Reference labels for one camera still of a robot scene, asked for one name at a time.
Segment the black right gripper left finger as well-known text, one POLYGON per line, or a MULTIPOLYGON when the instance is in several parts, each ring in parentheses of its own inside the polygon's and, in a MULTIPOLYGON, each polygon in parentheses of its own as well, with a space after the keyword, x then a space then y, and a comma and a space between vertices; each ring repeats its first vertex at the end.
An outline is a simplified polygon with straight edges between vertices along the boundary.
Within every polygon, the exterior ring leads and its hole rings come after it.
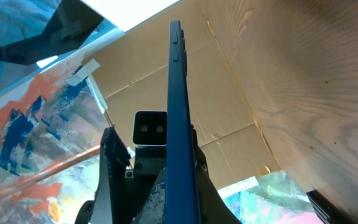
POLYGON ((132 224, 165 224, 166 168, 163 168, 132 224))

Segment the blue Galaxy smartphone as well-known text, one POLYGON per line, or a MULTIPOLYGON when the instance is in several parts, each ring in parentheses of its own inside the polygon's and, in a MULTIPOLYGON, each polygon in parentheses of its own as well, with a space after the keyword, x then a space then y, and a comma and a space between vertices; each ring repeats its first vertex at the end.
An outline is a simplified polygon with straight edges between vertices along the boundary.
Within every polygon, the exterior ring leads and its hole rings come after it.
POLYGON ((179 20, 169 23, 165 223, 201 222, 186 84, 186 49, 179 20))

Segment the cardboard panel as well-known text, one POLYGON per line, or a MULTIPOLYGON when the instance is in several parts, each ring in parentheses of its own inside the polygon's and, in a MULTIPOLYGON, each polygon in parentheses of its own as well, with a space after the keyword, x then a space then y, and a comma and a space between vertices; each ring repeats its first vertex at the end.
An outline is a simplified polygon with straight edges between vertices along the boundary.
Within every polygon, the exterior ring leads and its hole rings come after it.
POLYGON ((91 58, 108 117, 127 146, 136 112, 166 111, 170 171, 190 161, 191 128, 218 189, 278 171, 197 1, 175 3, 91 58))

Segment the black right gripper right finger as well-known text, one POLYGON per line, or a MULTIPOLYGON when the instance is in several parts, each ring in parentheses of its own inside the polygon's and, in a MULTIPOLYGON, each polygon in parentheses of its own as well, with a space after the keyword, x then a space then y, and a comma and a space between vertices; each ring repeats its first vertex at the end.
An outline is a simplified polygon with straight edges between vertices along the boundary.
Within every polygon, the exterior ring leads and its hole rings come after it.
POLYGON ((206 171, 196 166, 202 224, 241 224, 218 194, 206 171))

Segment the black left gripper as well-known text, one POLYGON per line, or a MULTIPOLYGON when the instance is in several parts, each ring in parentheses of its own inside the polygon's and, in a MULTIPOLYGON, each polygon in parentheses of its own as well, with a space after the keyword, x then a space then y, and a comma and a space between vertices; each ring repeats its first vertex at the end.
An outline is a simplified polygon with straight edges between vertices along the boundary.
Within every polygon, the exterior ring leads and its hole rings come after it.
MULTIPOLYGON (((207 174, 206 156, 191 125, 196 167, 207 174)), ((75 224, 132 223, 144 206, 160 171, 165 167, 164 146, 135 149, 135 165, 128 169, 130 155, 113 126, 104 130, 100 142, 99 181, 94 200, 83 204, 75 224)))

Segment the colourful painted backdrop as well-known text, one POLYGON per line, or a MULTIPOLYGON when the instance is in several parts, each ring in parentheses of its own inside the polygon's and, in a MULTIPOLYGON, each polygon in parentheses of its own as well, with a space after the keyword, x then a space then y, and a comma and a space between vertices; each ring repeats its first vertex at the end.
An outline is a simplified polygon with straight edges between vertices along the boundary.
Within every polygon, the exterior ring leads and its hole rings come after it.
POLYGON ((104 23, 0 96, 0 223, 75 221, 97 188, 104 129, 133 149, 135 113, 167 108, 171 20, 185 32, 191 122, 224 202, 243 223, 319 222, 267 149, 198 2, 165 1, 129 32, 104 23))

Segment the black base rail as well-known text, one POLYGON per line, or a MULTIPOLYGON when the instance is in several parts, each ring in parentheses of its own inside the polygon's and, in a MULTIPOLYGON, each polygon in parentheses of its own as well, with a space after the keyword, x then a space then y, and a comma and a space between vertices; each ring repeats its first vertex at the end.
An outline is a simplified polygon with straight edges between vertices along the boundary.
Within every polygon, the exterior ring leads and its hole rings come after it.
POLYGON ((306 193, 315 214, 324 224, 355 224, 346 214, 340 212, 329 200, 317 190, 306 193))

